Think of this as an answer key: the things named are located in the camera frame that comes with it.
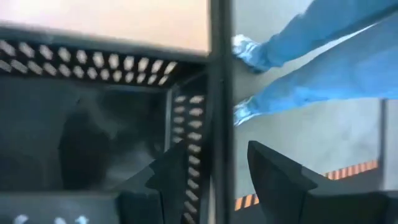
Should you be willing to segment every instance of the ventilation hole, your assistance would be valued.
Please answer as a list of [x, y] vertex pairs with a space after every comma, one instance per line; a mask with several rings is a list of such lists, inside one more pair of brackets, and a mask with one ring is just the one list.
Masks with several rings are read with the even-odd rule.
[[188, 124], [189, 124], [189, 126], [191, 126], [193, 128], [200, 128], [202, 126], [201, 121], [191, 121]]
[[198, 133], [189, 133], [188, 138], [199, 141], [201, 139], [201, 134]]
[[157, 73], [163, 64], [163, 60], [156, 60], [152, 65], [152, 73]]
[[114, 81], [119, 82], [121, 78], [122, 78], [122, 72], [120, 72], [119, 70], [117, 70], [113, 73]]
[[7, 53], [10, 56], [15, 56], [15, 48], [11, 45], [9, 45], [6, 41], [2, 40], [0, 41], [0, 48], [2, 48], [2, 50]]
[[189, 163], [193, 164], [193, 165], [199, 165], [200, 164], [200, 160], [198, 158], [196, 158], [195, 156], [189, 156], [188, 158]]
[[199, 189], [199, 185], [195, 183], [192, 179], [188, 179], [188, 186], [194, 190]]
[[103, 80], [108, 80], [108, 79], [109, 79], [109, 72], [108, 72], [108, 69], [102, 69], [100, 75], [101, 75], [101, 78], [102, 78]]
[[95, 70], [95, 68], [90, 67], [87, 70], [87, 75], [91, 78], [91, 79], [95, 79], [98, 76], [97, 71]]
[[58, 69], [60, 70], [61, 74], [65, 77], [69, 77], [71, 74], [69, 68], [64, 64], [60, 65]]
[[61, 47], [58, 50], [58, 55], [64, 62], [70, 61], [70, 53], [65, 47]]
[[194, 144], [190, 144], [190, 145], [188, 146], [188, 149], [189, 149], [191, 152], [193, 152], [193, 153], [199, 153], [199, 152], [201, 151], [201, 147], [200, 147], [200, 146], [197, 146], [197, 145], [194, 145]]
[[175, 68], [176, 65], [177, 65], [176, 62], [170, 62], [170, 63], [167, 65], [166, 69], [164, 70], [165, 75], [170, 74], [170, 72], [173, 71], [173, 69]]
[[188, 168], [188, 173], [192, 176], [192, 177], [199, 177], [199, 171], [195, 170], [192, 167]]
[[27, 73], [27, 67], [23, 63], [20, 63], [17, 60], [12, 60], [11, 66], [22, 73]]
[[117, 54], [111, 54], [111, 56], [109, 56], [109, 66], [113, 69], [117, 69], [119, 66], [119, 56]]
[[52, 51], [46, 45], [40, 45], [40, 53], [47, 60], [52, 60]]
[[182, 113], [184, 111], [185, 111], [185, 107], [183, 107], [183, 106], [178, 106], [178, 107], [174, 108], [174, 112], [176, 112], [176, 113]]
[[137, 77], [137, 83], [142, 83], [142, 81], [144, 81], [144, 79], [145, 79], [145, 74], [140, 73]]
[[160, 80], [159, 80], [159, 85], [163, 85], [166, 81], [167, 81], [167, 79], [168, 79], [169, 77], [166, 75], [166, 76], [163, 76]]
[[194, 96], [194, 97], [192, 97], [192, 98], [189, 100], [189, 102], [190, 102], [190, 103], [200, 103], [200, 102], [202, 102], [204, 99], [205, 99], [204, 96]]
[[75, 68], [73, 68], [73, 72], [78, 78], [83, 78], [85, 74], [85, 72], [83, 71], [83, 69], [81, 69], [80, 66], [75, 66]]
[[197, 213], [198, 210], [188, 201], [184, 202], [185, 208], [188, 209], [188, 211], [190, 211], [191, 213]]
[[176, 98], [174, 99], [174, 102], [176, 102], [176, 103], [182, 103], [182, 102], [184, 102], [185, 99], [187, 99], [186, 96], [178, 96], [178, 97], [176, 97]]
[[0, 60], [0, 68], [6, 72], [11, 72], [11, 66], [3, 60]]
[[184, 122], [184, 118], [183, 117], [175, 117], [173, 120], [177, 124], [181, 124], [181, 123]]
[[43, 74], [43, 69], [40, 68], [35, 62], [33, 61], [28, 61], [27, 66], [29, 69], [31, 69], [34, 73], [41, 75]]
[[175, 133], [177, 133], [177, 134], [184, 133], [184, 129], [181, 128], [181, 127], [173, 128], [173, 131], [174, 131]]
[[199, 200], [198, 196], [196, 196], [191, 190], [186, 190], [185, 194], [191, 199], [191, 201], [196, 202]]
[[101, 52], [94, 53], [93, 61], [95, 66], [97, 66], [98, 68], [102, 68], [102, 66], [104, 66], [104, 57], [102, 56]]
[[202, 113], [203, 113], [203, 110], [200, 109], [200, 108], [194, 108], [194, 109], [192, 109], [192, 110], [189, 111], [189, 114], [190, 114], [190, 115], [193, 115], [193, 116], [199, 116], [199, 115], [201, 115]]
[[181, 137], [178, 137], [178, 136], [173, 137], [173, 142], [179, 143], [180, 141], [182, 141]]
[[50, 63], [44, 63], [43, 68], [50, 75], [55, 76], [55, 74], [57, 74], [57, 69], [55, 69], [54, 66], [52, 66]]
[[192, 218], [192, 216], [189, 213], [185, 212], [184, 218], [189, 224], [196, 224], [196, 222], [194, 221], [194, 219]]
[[84, 50], [78, 50], [76, 53], [76, 58], [82, 64], [87, 62], [87, 54]]
[[35, 57], [35, 51], [25, 42], [19, 44], [19, 50], [29, 58]]
[[132, 66], [134, 65], [134, 58], [133, 57], [130, 57], [130, 56], [127, 56], [125, 59], [124, 59], [124, 69], [126, 70], [126, 71], [130, 71], [131, 69], [132, 69]]
[[125, 77], [126, 83], [131, 83], [133, 78], [134, 78], [134, 73], [132, 73], [132, 72], [127, 73], [127, 75]]
[[149, 79], [148, 79], [148, 84], [153, 84], [153, 82], [156, 80], [156, 75], [151, 75], [150, 77], [149, 77]]
[[139, 72], [143, 72], [145, 71], [145, 69], [148, 66], [148, 58], [142, 58], [139, 62], [138, 62], [138, 71]]

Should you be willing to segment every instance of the person's leg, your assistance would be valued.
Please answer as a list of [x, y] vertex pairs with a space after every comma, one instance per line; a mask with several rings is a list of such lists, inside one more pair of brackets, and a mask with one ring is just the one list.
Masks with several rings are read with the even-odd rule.
[[235, 125], [316, 101], [398, 98], [398, 13], [322, 53], [235, 107]]
[[258, 44], [237, 35], [233, 38], [233, 53], [258, 72], [265, 72], [397, 10], [398, 0], [314, 0], [268, 42]]

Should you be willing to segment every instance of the gray floor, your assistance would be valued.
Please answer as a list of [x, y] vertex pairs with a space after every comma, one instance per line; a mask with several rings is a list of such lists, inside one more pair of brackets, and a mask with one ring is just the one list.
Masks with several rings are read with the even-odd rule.
[[[291, 18], [307, 8], [311, 0], [236, 0], [234, 3], [235, 33], [246, 34], [261, 42], [281, 31]], [[236, 61], [235, 102], [255, 94], [271, 81], [301, 67], [342, 40], [286, 63], [282, 68], [273, 68], [261, 76], [250, 74]], [[306, 108], [254, 118], [235, 129], [236, 196], [254, 193], [246, 158], [250, 140], [259, 141], [322, 174], [376, 159], [378, 126], [379, 101], [375, 99], [316, 103]]]

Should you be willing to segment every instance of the orange and black hazard stripe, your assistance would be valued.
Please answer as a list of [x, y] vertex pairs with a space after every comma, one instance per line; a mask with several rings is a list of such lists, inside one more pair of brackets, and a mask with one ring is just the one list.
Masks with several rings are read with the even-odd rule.
[[[378, 163], [376, 160], [374, 160], [374, 161], [364, 162], [358, 165], [349, 166], [339, 170], [327, 172], [326, 174], [324, 174], [324, 176], [331, 180], [339, 180], [362, 172], [366, 172], [368, 170], [376, 169], [377, 167]], [[259, 198], [256, 194], [251, 194], [238, 198], [235, 200], [235, 211], [242, 208], [248, 208], [252, 205], [257, 205], [259, 202], [260, 202]]]

